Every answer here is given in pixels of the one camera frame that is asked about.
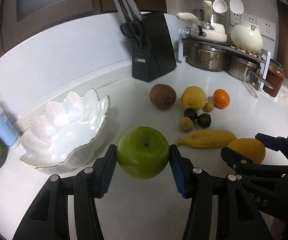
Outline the yellow mango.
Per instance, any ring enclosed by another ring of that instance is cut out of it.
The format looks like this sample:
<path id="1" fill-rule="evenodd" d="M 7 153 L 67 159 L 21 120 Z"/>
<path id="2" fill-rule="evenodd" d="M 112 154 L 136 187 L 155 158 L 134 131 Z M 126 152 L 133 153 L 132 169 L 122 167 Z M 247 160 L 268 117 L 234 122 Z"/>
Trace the yellow mango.
<path id="1" fill-rule="evenodd" d="M 228 144 L 228 148 L 251 159 L 254 164 L 261 164 L 266 155 L 264 144 L 253 138 L 240 138 L 234 140 Z"/>

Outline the yellow banana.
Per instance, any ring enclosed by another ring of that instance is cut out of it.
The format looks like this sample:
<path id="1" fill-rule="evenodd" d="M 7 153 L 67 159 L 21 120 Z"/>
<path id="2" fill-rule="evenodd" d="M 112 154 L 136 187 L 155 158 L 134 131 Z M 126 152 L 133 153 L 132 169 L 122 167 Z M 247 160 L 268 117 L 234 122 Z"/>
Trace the yellow banana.
<path id="1" fill-rule="evenodd" d="M 175 144 L 195 148 L 213 148 L 225 147 L 235 139 L 236 136 L 230 131 L 204 129 L 191 132 L 184 138 L 179 138 Z"/>

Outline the dark plum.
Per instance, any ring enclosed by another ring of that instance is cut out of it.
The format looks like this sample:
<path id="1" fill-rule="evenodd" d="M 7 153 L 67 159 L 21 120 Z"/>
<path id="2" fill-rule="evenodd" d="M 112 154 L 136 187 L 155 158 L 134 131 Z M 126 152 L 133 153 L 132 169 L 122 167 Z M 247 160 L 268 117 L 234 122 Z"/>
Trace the dark plum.
<path id="1" fill-rule="evenodd" d="M 197 123 L 202 128 L 210 127 L 211 122 L 212 122 L 212 119 L 208 113 L 203 113 L 197 117 Z"/>
<path id="2" fill-rule="evenodd" d="M 184 111 L 184 117 L 189 118 L 192 121 L 194 121 L 194 120 L 197 120 L 198 113 L 194 108 L 188 108 L 188 109 L 185 109 Z"/>

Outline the tan longan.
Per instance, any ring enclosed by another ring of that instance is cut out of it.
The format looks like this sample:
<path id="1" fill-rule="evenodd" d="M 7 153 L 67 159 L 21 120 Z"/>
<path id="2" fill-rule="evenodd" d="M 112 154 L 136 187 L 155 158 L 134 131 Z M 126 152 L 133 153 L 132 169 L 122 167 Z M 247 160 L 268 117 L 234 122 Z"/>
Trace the tan longan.
<path id="1" fill-rule="evenodd" d="M 194 126 L 192 120 L 188 117 L 183 117 L 179 120 L 178 127 L 183 132 L 189 132 Z"/>
<path id="2" fill-rule="evenodd" d="M 207 112 L 207 113 L 210 113 L 211 111 L 213 111 L 213 109 L 214 109 L 214 105 L 211 102 L 207 102 L 204 105 L 204 111 Z"/>

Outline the orange tangerine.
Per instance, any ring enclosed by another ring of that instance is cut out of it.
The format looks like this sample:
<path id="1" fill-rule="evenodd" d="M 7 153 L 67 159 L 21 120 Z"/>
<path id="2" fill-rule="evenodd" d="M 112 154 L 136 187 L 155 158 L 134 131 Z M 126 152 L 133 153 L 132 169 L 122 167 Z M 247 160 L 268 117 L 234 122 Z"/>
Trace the orange tangerine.
<path id="1" fill-rule="evenodd" d="M 229 94 L 223 89 L 217 89 L 213 93 L 213 103 L 219 109 L 224 109 L 230 104 Z"/>

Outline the yellow lemon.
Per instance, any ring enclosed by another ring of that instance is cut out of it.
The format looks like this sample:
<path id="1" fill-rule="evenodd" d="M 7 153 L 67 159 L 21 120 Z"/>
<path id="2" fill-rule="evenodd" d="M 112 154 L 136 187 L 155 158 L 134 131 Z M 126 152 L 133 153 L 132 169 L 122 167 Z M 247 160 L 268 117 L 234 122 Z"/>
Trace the yellow lemon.
<path id="1" fill-rule="evenodd" d="M 188 87 L 181 96 L 181 105 L 184 109 L 192 108 L 198 111 L 202 109 L 205 104 L 206 94 L 200 87 Z"/>

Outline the green apple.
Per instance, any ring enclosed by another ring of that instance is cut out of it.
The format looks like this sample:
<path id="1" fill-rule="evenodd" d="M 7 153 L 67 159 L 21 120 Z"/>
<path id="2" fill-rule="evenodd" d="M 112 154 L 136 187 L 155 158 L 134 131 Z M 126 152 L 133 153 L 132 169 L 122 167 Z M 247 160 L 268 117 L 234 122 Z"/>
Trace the green apple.
<path id="1" fill-rule="evenodd" d="M 169 144 L 158 130 L 140 126 L 128 130 L 119 140 L 117 161 L 122 170 L 136 179 L 159 175 L 169 159 Z"/>

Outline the brown kiwi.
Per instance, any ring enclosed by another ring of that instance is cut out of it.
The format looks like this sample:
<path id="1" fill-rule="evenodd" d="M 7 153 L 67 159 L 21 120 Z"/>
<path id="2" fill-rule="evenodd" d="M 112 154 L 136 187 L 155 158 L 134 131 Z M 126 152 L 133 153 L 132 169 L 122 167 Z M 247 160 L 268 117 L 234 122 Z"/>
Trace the brown kiwi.
<path id="1" fill-rule="evenodd" d="M 151 89 L 149 99 L 156 108 L 164 110 L 174 105 L 177 94 L 171 86 L 159 83 Z"/>

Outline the black kitchen scissors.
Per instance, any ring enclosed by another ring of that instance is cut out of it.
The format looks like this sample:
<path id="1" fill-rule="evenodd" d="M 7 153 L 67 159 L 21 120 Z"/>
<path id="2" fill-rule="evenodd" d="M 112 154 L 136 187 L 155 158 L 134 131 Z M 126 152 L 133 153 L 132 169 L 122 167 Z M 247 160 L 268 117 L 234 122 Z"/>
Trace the black kitchen scissors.
<path id="1" fill-rule="evenodd" d="M 120 31 L 125 38 L 130 40 L 139 49 L 144 48 L 144 28 L 139 20 L 129 21 L 120 25 Z"/>

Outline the glass jar brown preserve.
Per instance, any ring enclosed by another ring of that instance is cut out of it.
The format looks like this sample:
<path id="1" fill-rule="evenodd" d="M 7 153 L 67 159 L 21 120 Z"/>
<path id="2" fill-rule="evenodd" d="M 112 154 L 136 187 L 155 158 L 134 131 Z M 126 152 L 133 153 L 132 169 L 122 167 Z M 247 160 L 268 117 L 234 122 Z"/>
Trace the glass jar brown preserve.
<path id="1" fill-rule="evenodd" d="M 269 69 L 266 75 L 266 81 L 273 87 L 272 89 L 267 87 L 266 85 L 263 86 L 263 91 L 269 96 L 275 98 L 278 95 L 278 92 L 284 82 L 285 74 L 284 74 L 284 67 L 282 64 L 277 62 L 274 59 L 270 60 Z"/>

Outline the small steel pot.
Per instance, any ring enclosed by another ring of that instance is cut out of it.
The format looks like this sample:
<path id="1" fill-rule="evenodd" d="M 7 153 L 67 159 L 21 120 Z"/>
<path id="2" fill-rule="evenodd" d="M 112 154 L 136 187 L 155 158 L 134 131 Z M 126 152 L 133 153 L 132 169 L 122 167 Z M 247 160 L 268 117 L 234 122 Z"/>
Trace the small steel pot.
<path id="1" fill-rule="evenodd" d="M 231 56 L 227 66 L 227 73 L 244 83 L 253 84 L 256 81 L 260 81 L 269 89 L 273 89 L 273 86 L 260 75 L 260 64 L 245 60 L 240 56 Z"/>

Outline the white shell-shaped bowl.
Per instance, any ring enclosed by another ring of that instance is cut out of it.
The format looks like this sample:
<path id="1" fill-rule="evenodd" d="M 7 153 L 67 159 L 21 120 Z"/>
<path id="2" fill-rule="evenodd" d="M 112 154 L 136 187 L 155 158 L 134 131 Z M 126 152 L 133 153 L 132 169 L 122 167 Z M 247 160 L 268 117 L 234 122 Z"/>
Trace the white shell-shaped bowl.
<path id="1" fill-rule="evenodd" d="M 107 137 L 109 111 L 109 96 L 100 98 L 94 89 L 84 96 L 69 91 L 63 101 L 49 101 L 21 136 L 26 151 L 21 162 L 46 174 L 84 166 Z"/>

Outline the cream ceramic pot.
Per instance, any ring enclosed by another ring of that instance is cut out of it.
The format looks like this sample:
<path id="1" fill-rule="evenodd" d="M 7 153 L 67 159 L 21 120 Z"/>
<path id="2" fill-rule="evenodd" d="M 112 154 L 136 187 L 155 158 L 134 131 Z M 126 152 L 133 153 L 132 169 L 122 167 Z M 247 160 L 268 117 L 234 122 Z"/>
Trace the cream ceramic pot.
<path id="1" fill-rule="evenodd" d="M 263 38 L 258 25 L 234 20 L 230 37 L 233 44 L 248 53 L 259 54 L 263 48 Z"/>

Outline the white ladle left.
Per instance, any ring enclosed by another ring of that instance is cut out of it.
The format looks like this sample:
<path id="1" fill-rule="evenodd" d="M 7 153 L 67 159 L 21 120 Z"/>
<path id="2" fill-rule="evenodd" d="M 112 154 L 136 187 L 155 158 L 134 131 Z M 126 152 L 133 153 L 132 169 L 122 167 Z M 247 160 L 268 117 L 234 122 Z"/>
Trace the white ladle left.
<path id="1" fill-rule="evenodd" d="M 215 0 L 213 2 L 213 10 L 218 14 L 224 14 L 227 12 L 227 4 L 224 0 Z"/>

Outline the white wall sockets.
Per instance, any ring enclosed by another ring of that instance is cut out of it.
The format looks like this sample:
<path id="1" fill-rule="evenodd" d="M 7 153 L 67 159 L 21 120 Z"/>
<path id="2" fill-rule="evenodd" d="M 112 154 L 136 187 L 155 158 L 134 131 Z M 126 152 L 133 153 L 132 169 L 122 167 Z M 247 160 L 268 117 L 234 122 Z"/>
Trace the white wall sockets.
<path id="1" fill-rule="evenodd" d="M 235 14 L 230 11 L 230 25 L 234 25 L 234 20 L 241 20 L 250 22 L 251 24 L 256 24 L 261 29 L 261 34 L 271 40 L 276 39 L 276 24 L 267 19 L 260 18 L 259 16 L 254 16 L 252 14 L 243 13 Z"/>

